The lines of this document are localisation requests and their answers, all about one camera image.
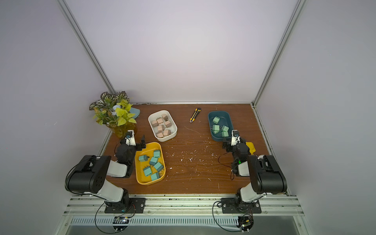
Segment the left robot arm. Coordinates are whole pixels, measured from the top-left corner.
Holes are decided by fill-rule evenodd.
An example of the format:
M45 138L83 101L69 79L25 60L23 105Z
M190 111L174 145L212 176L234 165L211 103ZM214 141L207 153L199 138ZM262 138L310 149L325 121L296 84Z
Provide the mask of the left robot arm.
M106 177L129 178L134 169L137 151L146 148L145 137L136 143L133 132L120 141L116 150L117 160L111 156L86 155L72 168L65 179L65 189L73 194L90 194L102 198L114 210L125 210L131 205L126 189L110 183Z

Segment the green plug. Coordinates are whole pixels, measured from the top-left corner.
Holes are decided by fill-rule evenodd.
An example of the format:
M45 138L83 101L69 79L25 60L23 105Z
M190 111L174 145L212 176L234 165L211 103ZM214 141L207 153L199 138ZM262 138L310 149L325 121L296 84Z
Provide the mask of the green plug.
M218 124L220 121L220 117L214 117L212 122L215 123L215 124Z
M212 126L211 130L214 134L217 134L220 132L220 126L215 124Z
M221 127L221 131L222 131L222 132L228 132L228 130L229 130L229 127L226 126L226 125L223 125L223 126Z
M229 133L227 131L222 131L221 136L224 137L224 138L227 138L227 137L229 137Z

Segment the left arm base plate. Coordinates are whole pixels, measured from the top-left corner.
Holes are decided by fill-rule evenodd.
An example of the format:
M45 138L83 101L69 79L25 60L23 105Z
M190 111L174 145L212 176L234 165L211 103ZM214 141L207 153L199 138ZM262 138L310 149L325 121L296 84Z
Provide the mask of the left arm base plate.
M146 198L128 198L119 202L105 202L105 213L143 213Z

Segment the green plug top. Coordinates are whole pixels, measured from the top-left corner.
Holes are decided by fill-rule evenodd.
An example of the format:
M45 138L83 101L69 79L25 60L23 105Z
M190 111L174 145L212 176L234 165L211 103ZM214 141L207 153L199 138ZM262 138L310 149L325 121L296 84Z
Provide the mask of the green plug top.
M229 133L227 131L222 131L221 136L224 137L224 138L227 138L227 137L229 137Z

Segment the light teal plug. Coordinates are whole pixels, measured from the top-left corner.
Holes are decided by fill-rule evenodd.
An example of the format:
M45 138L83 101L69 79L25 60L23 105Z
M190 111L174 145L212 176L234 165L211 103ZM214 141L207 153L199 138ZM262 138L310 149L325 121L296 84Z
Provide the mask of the light teal plug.
M147 162L149 160L149 157L147 155L141 155L138 157L139 162Z

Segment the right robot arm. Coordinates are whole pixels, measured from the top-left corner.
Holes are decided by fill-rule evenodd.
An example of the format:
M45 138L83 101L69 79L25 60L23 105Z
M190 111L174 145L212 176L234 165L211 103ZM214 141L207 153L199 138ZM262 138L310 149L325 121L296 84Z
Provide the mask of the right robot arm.
M224 140L222 148L233 156L232 173L250 179L247 186L238 189L236 205L254 203L268 193L287 191L287 180L273 155L253 155L242 138Z

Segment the teal plug bottom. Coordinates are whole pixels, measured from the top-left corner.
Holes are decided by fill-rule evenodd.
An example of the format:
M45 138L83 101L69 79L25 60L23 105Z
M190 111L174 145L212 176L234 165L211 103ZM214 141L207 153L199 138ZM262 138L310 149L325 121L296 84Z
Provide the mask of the teal plug bottom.
M158 172L161 172L165 167L162 163L160 162L157 162L155 165L154 165L154 168L158 171Z

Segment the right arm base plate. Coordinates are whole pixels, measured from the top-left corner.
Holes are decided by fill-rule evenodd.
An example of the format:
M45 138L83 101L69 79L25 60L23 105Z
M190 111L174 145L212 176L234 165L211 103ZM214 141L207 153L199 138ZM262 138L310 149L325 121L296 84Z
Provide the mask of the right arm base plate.
M261 207L259 201L245 203L242 201L237 201L235 198L221 198L218 207L222 209L222 213L234 214L234 213L261 213Z

